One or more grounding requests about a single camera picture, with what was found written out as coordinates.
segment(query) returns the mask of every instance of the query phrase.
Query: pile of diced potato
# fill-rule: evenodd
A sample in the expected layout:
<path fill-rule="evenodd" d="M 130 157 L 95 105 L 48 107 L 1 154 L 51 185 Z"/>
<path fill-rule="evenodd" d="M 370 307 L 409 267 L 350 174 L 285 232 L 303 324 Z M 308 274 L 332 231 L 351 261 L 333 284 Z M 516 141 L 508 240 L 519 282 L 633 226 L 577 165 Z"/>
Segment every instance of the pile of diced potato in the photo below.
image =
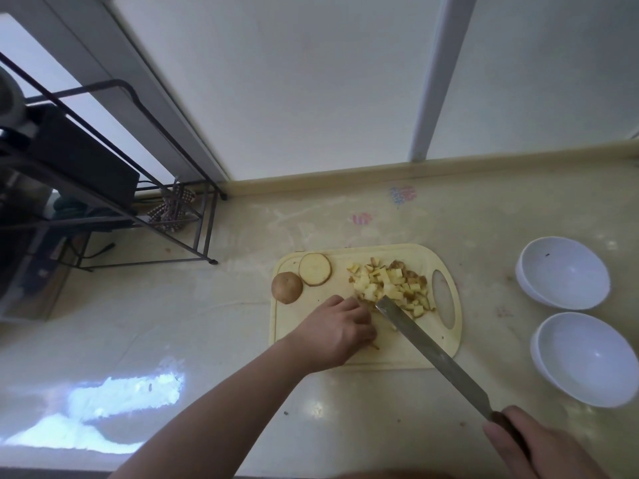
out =
<path fill-rule="evenodd" d="M 348 281 L 353 283 L 358 299 L 374 305 L 388 296 L 413 319 L 435 310 L 428 301 L 426 277 L 406 269 L 403 262 L 393 260 L 387 267 L 379 258 L 371 257 L 370 264 L 353 263 L 346 270 L 351 273 Z"/>

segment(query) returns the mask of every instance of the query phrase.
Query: round potato slice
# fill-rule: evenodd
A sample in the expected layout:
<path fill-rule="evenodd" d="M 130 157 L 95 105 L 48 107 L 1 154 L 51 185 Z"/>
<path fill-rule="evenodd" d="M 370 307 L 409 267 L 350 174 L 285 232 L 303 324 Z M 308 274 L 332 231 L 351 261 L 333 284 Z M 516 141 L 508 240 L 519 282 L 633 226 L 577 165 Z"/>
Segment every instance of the round potato slice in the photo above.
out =
<path fill-rule="evenodd" d="M 332 269 L 330 261 L 321 253 L 307 253 L 300 260 L 299 274 L 306 285 L 322 285 L 328 281 Z"/>
<path fill-rule="evenodd" d="M 302 295 L 304 284 L 299 276 L 293 272 L 280 272 L 273 277 L 271 282 L 271 294 L 282 304 L 290 304 L 297 301 Z"/>

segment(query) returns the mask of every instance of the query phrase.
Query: person's left hand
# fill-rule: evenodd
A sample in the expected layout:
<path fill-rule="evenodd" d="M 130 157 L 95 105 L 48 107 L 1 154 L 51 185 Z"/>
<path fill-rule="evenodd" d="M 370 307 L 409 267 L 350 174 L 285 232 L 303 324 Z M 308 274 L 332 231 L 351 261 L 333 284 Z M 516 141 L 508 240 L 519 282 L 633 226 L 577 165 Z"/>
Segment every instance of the person's left hand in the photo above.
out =
<path fill-rule="evenodd" d="M 308 373 L 343 365 L 377 338 L 371 313 L 356 298 L 331 296 L 284 339 Z"/>

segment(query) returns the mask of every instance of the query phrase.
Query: bowl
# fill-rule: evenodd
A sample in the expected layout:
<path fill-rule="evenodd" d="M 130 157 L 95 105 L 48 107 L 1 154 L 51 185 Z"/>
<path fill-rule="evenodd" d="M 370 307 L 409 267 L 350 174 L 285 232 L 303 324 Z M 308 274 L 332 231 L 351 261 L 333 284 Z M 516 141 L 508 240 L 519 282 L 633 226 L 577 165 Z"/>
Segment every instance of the bowl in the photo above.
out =
<path fill-rule="evenodd" d="M 515 275 L 526 294 L 556 308 L 590 309 L 610 292 L 608 269 L 597 254 L 564 237 L 531 241 L 517 261 Z"/>
<path fill-rule="evenodd" d="M 611 325 L 579 312 L 541 323 L 531 338 L 532 360 L 544 378 L 579 402 L 619 407 L 639 391 L 639 361 Z"/>

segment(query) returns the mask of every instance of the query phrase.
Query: forearm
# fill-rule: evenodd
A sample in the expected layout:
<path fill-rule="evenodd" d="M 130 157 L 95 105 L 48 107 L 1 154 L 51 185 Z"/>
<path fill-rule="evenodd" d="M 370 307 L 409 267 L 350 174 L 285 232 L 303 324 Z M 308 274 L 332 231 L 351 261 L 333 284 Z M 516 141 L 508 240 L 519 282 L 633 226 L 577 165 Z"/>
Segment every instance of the forearm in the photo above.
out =
<path fill-rule="evenodd" d="M 305 375 L 293 347 L 277 342 L 171 420 L 111 478 L 233 477 Z"/>

